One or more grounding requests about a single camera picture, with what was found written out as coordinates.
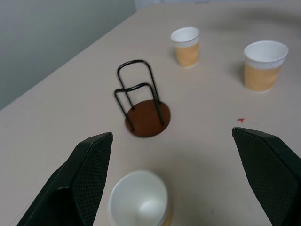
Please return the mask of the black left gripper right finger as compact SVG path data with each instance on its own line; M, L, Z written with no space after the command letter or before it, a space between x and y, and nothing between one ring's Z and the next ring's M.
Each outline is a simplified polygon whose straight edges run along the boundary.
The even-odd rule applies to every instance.
M280 138L233 128L248 183L272 226L301 226L301 158Z

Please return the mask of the orange ribbed paper cup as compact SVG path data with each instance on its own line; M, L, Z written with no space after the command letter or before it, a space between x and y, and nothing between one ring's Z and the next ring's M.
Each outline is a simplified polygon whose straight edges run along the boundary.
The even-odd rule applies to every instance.
M244 86L255 92L270 91L289 53L288 47L274 40L254 42L244 49Z
M187 68L193 67L198 63L199 34L200 31L196 27L184 27L170 35L179 65Z
M171 226L166 184L151 171L127 174L110 194L108 217L111 226Z

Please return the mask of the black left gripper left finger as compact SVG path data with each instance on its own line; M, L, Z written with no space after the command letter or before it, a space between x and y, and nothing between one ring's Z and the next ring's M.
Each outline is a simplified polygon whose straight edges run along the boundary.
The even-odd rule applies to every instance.
M111 132L80 142L16 226L93 226L105 188Z

